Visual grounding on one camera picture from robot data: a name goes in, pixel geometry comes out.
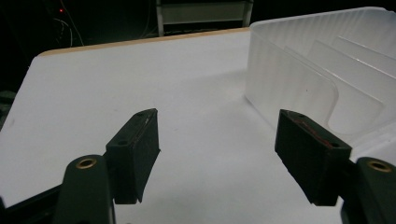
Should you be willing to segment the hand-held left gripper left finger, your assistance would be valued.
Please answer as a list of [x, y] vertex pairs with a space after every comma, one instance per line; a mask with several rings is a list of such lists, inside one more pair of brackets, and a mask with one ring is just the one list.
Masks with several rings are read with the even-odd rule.
[[158, 110], [134, 114], [106, 144], [105, 158], [116, 204], [142, 202], [159, 153]]

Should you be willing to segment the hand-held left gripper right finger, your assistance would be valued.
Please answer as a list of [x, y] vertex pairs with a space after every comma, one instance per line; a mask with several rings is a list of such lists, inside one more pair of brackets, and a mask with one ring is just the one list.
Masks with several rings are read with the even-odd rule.
[[306, 115], [281, 109], [275, 152], [309, 202], [334, 206], [352, 147]]

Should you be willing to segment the clear plastic dish rack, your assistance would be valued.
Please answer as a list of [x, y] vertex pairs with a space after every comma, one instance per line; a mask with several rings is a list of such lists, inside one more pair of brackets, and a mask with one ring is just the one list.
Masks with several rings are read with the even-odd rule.
[[360, 7], [251, 24], [245, 95], [272, 126], [280, 110], [295, 111], [354, 157], [396, 165], [396, 13]]

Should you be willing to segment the grey metal shelf frame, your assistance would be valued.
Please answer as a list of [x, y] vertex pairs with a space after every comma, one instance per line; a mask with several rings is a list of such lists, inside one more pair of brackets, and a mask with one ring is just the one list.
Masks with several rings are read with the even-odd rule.
[[254, 0], [156, 0], [159, 36], [164, 26], [182, 23], [241, 21], [250, 24]]

